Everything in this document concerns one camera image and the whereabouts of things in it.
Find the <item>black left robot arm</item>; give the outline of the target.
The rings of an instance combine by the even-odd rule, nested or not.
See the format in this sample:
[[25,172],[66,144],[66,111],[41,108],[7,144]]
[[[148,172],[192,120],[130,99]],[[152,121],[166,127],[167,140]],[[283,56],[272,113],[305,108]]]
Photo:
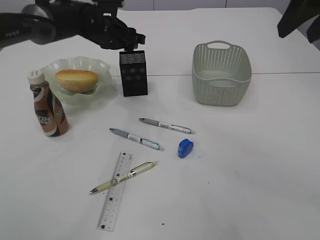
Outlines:
[[46,45],[81,36],[107,50],[133,51],[146,37],[117,17],[121,0],[37,0],[21,13],[1,13],[0,47],[24,41]]

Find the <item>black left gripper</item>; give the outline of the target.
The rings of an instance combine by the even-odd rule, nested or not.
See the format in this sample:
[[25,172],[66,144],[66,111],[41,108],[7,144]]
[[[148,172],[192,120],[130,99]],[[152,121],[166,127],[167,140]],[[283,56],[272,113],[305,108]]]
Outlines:
[[107,50],[131,52],[144,45],[146,36],[117,18],[121,4],[87,5],[82,10],[82,37]]

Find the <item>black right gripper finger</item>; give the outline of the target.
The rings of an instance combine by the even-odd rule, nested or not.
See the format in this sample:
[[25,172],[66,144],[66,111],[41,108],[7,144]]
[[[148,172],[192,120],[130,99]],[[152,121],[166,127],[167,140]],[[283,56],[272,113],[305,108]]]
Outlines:
[[319,0],[291,0],[277,25],[279,37],[285,38],[314,17],[320,17]]
[[317,17],[306,31],[310,43],[320,39],[320,17]]

